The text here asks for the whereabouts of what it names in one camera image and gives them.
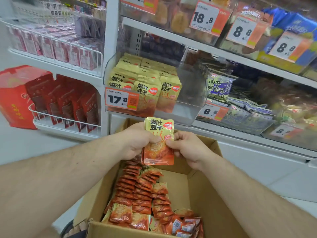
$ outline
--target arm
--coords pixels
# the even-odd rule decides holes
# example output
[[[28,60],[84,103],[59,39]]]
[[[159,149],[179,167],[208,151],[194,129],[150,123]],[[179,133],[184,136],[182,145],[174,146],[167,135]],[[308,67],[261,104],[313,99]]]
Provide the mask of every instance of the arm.
[[[4,238],[31,238],[50,226],[120,160],[158,142],[138,123],[115,135],[0,166]]]
[[[317,219],[210,151],[193,133],[178,132],[166,144],[203,172],[251,238],[313,238]]]

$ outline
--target transparent plastic container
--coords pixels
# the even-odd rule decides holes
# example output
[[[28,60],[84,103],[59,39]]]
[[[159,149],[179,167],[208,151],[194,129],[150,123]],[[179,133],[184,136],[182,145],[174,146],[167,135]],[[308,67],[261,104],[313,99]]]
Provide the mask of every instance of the transparent plastic container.
[[[214,120],[198,116],[197,120],[220,125],[226,128],[232,128],[238,131],[246,132],[253,135],[260,135],[276,121],[250,113],[246,110],[235,109],[232,106],[227,107],[228,111],[222,120]]]
[[[269,38],[270,38],[270,30],[271,30],[271,24],[273,21],[273,15],[267,14],[262,12],[266,7],[269,7],[270,4],[266,3],[264,1],[260,0],[236,0],[236,2],[231,6],[234,6],[233,13],[227,22],[225,28],[223,29],[220,38],[218,39],[216,46],[218,48],[248,57],[250,59],[256,60],[258,58],[259,52],[264,49],[264,47],[267,45]],[[248,35],[245,33],[245,37],[243,37],[242,40],[238,40],[238,38],[244,34],[246,28],[251,28],[253,25],[250,23],[244,27],[245,30],[237,33],[237,42],[234,42],[232,40],[232,36],[229,35],[230,31],[231,33],[234,31],[231,30],[231,28],[239,28],[236,27],[238,24],[236,24],[237,17],[242,18],[244,21],[249,21],[250,23],[253,23],[254,26],[267,26],[264,30],[264,33],[261,35],[259,40],[257,40],[256,45],[254,46],[254,40],[252,39],[254,35]],[[247,44],[242,44],[244,42],[244,39],[248,38]]]
[[[310,122],[310,124],[278,123],[261,135],[267,139],[317,151],[317,122]]]
[[[122,3],[121,15],[214,46],[218,36],[190,27],[198,1],[199,0],[159,0],[155,15]],[[228,16],[230,16],[231,9],[229,1],[210,3],[226,10]]]
[[[176,100],[149,94],[143,95],[137,91],[124,90],[109,86],[110,74],[125,52],[133,53],[132,49],[127,49],[123,52],[116,53],[108,61],[105,70],[104,84],[106,89],[111,88],[114,92],[129,92],[132,96],[135,96],[136,99],[138,99],[138,104],[135,106],[134,110],[109,105],[106,105],[106,109],[108,111],[144,118],[154,116],[162,119],[173,119],[176,124],[190,126],[196,119],[201,108],[204,106],[207,97],[205,79],[200,72],[190,65],[183,63],[179,64],[179,62],[166,59],[161,56],[141,52],[139,55],[140,57],[176,67],[176,71],[182,85]]]

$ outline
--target brand logo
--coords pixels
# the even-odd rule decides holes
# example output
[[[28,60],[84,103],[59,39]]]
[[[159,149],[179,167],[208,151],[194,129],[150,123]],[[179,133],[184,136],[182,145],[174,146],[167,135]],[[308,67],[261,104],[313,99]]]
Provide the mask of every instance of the brand logo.
[[[179,86],[173,86],[172,89],[177,92],[179,90]]]
[[[25,99],[29,99],[29,95],[28,95],[27,93],[21,94],[21,97],[22,97],[22,98],[25,98]]]
[[[167,122],[167,123],[165,123],[163,126],[164,126],[165,128],[167,128],[167,129],[172,129],[173,123],[172,123],[172,122]]]
[[[151,88],[151,89],[149,89],[149,93],[150,93],[150,94],[156,95],[157,92],[158,92],[158,89],[157,89],[157,88]]]
[[[125,89],[125,90],[131,90],[131,86],[126,85],[126,86],[124,86],[122,89]]]

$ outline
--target right arm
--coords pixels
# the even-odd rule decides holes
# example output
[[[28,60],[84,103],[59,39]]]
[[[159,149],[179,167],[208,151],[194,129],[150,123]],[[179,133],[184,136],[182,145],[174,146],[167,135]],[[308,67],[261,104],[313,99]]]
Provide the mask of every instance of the right arm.
[[[315,238],[317,219],[213,153],[193,133],[180,131],[166,144],[203,172],[252,238]]]

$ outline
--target price tag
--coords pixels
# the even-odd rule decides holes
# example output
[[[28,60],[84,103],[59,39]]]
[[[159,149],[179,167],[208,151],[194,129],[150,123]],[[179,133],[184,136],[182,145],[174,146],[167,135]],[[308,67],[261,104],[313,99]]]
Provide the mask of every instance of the price tag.
[[[269,54],[294,63],[312,42],[311,39],[285,31]]]
[[[267,27],[266,22],[237,15],[226,39],[254,49]]]
[[[107,106],[137,110],[139,94],[114,88],[106,88],[105,93]]]
[[[230,14],[231,11],[200,0],[197,3],[190,27],[219,37]]]
[[[278,128],[276,128],[275,130],[271,132],[271,135],[284,138],[284,139],[290,139],[294,135],[302,131],[303,129],[301,128],[293,127],[287,124],[281,124]]]
[[[205,106],[199,112],[198,116],[221,121],[228,111],[229,108],[206,102]]]
[[[155,14],[159,0],[121,0],[121,2],[142,11]]]

